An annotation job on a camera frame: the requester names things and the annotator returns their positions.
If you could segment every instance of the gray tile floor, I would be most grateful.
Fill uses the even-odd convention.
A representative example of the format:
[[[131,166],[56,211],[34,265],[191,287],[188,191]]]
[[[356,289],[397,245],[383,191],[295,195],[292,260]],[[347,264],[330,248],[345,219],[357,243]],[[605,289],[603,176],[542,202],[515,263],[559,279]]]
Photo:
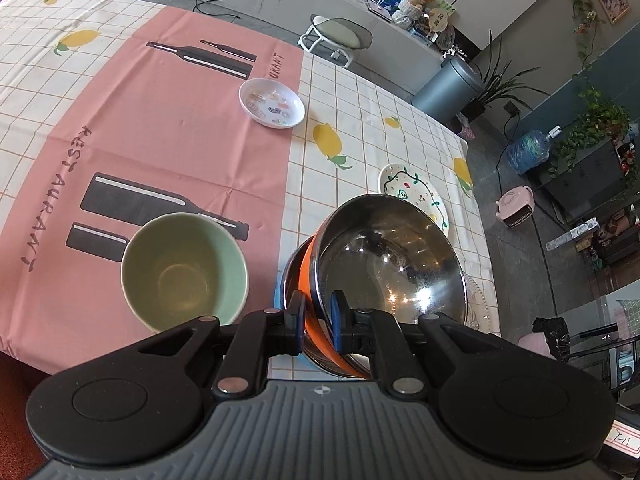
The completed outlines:
[[[193,9],[195,3],[194,0],[146,1],[188,10]],[[298,34],[240,12],[213,4],[202,6],[201,10],[209,14],[223,14],[219,16],[222,20],[258,30],[290,44],[298,42]],[[329,59],[331,51],[318,50],[317,54]],[[410,101],[412,97],[362,65],[353,63],[351,70],[405,101]],[[512,230],[496,219],[495,201],[500,198],[496,162],[505,140],[501,132],[482,119],[475,121],[472,128],[476,139],[468,144],[467,161],[494,267],[500,328],[503,337],[517,342],[521,336],[530,332],[531,323],[537,316],[561,315],[571,308],[592,301],[594,294],[589,275],[593,271],[575,252],[572,244],[551,253],[543,252],[541,242],[544,244],[556,238],[562,234],[562,230],[540,209],[534,211],[535,223],[528,220]],[[504,159],[500,162],[499,169],[504,191],[528,184]],[[552,213],[551,204],[541,193],[536,193],[536,200]]]

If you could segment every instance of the green plant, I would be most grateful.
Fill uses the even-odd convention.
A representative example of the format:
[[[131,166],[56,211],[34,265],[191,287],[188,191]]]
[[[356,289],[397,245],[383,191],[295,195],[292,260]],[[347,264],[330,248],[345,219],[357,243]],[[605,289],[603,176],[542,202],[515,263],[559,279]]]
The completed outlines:
[[[578,94],[584,99],[586,111],[578,115],[572,126],[552,145],[552,162],[549,169],[555,175],[558,164],[564,160],[567,168],[574,167],[579,150],[596,146],[606,137],[623,137],[629,128],[629,114],[620,105],[603,98],[602,92],[591,84],[589,72],[593,67],[594,40],[601,20],[591,0],[571,0],[573,17],[578,23],[574,34],[580,35],[578,58],[582,65],[579,73],[572,78],[583,77],[584,89]],[[638,176],[638,165],[632,164],[625,175],[625,185],[630,186]]]
[[[548,96],[549,94],[543,90],[539,90],[538,88],[533,88],[531,86],[525,85],[519,81],[519,78],[529,72],[535,72],[539,70],[540,67],[536,66],[533,68],[529,68],[528,70],[522,70],[518,72],[516,75],[511,76],[510,78],[503,81],[504,75],[509,69],[511,65],[511,61],[505,64],[500,72],[498,72],[498,66],[500,65],[500,57],[502,55],[502,38],[498,40],[498,56],[495,60],[495,64],[493,64],[494,59],[494,38],[492,37],[491,29],[489,30],[489,66],[486,69],[486,73],[482,75],[482,70],[480,71],[480,75],[482,77],[482,82],[484,82],[484,91],[476,98],[482,106],[487,106],[491,104],[491,102],[496,99],[512,99],[517,103],[521,104],[525,108],[529,110],[533,110],[525,101],[521,98],[516,97],[513,94],[514,90],[524,89],[531,90],[533,92],[538,92],[540,94],[544,94]]]
[[[567,167],[572,168],[578,150],[595,146],[607,136],[623,136],[629,128],[628,112],[622,106],[603,98],[602,92],[593,86],[587,86],[578,95],[585,100],[587,110],[578,116],[574,126],[565,131],[561,139],[554,141],[554,160],[549,169],[551,174],[557,171],[560,160],[564,160]]]
[[[578,58],[582,63],[582,73],[585,78],[589,78],[593,61],[590,60],[594,53],[594,41],[598,33],[598,26],[604,22],[598,17],[592,0],[571,0],[574,14],[574,21],[578,23],[574,28],[574,34],[580,36],[578,40]]]

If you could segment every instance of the trash can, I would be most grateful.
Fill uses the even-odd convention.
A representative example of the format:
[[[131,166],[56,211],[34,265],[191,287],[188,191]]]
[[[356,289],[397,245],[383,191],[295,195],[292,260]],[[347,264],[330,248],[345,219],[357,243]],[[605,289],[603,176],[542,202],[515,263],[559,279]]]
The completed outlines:
[[[484,90],[482,78],[459,56],[447,56],[440,71],[423,86],[411,103],[445,124]]]

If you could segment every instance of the tablecloth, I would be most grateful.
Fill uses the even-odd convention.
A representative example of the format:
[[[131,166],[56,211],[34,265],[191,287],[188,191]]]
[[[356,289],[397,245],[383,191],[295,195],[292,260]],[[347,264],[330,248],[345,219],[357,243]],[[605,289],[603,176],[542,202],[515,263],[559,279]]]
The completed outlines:
[[[4,0],[0,27],[3,351],[55,372],[148,336],[124,301],[118,262],[158,196],[237,227],[246,309],[261,308],[298,244],[341,203],[377,192],[389,162],[428,173],[489,305],[481,329],[499,334],[478,204],[460,169],[466,143],[416,108],[274,38],[136,0]],[[256,59],[231,62],[225,45]],[[298,91],[303,123],[250,121],[237,92],[254,76]],[[329,157],[312,135],[325,123],[340,139]],[[130,192],[146,202],[128,203]],[[270,373],[322,378],[287,357]]]

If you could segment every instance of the green ceramic bowl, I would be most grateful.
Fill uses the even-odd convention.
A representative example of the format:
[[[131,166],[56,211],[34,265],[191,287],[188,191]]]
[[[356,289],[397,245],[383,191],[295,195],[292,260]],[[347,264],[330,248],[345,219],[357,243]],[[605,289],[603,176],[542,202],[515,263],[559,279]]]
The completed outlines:
[[[191,213],[141,227],[124,251],[120,280],[133,313],[156,332],[198,316],[230,324],[249,288],[238,243],[213,220]]]

